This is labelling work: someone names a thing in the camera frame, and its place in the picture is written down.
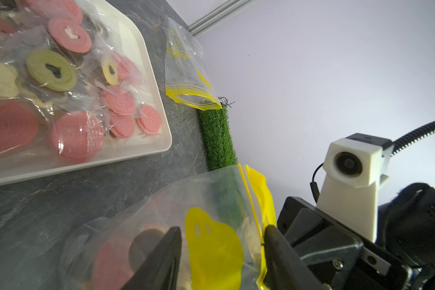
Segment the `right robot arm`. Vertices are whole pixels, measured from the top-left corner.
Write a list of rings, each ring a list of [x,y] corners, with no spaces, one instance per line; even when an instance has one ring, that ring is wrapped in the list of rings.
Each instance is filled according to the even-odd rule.
[[[415,182],[379,204],[391,157],[435,134],[435,121],[392,141],[330,144],[314,205],[289,197],[264,235],[272,290],[435,290],[435,188]]]

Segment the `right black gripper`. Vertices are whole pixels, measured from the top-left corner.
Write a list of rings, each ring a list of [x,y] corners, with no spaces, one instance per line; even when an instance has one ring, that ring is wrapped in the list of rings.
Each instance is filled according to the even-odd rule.
[[[277,228],[330,290],[404,290],[411,268],[302,198],[288,197]]]

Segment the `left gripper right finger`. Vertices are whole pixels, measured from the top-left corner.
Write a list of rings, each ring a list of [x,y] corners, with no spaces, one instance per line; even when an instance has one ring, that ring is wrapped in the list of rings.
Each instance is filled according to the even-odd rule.
[[[323,290],[325,287],[309,269],[318,261],[325,261],[325,246],[300,245],[299,256],[292,245],[279,232],[269,225],[264,233],[264,250],[267,265],[263,284],[271,290]]]

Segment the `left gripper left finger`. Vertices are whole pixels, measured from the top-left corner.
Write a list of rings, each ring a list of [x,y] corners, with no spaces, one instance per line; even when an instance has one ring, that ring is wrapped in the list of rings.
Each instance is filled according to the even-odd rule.
[[[129,264],[134,275],[124,290],[174,290],[177,286],[182,249],[180,227],[166,233],[150,228],[134,238],[129,249]]]

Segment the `cookie ziploc bag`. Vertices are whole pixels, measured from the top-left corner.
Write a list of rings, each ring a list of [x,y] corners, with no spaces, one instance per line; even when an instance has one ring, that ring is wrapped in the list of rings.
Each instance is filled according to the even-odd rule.
[[[266,178],[242,165],[174,182],[83,224],[60,259],[65,290],[263,290]]]
[[[203,48],[181,24],[166,18],[165,92],[174,102],[201,111],[219,110],[204,62]]]

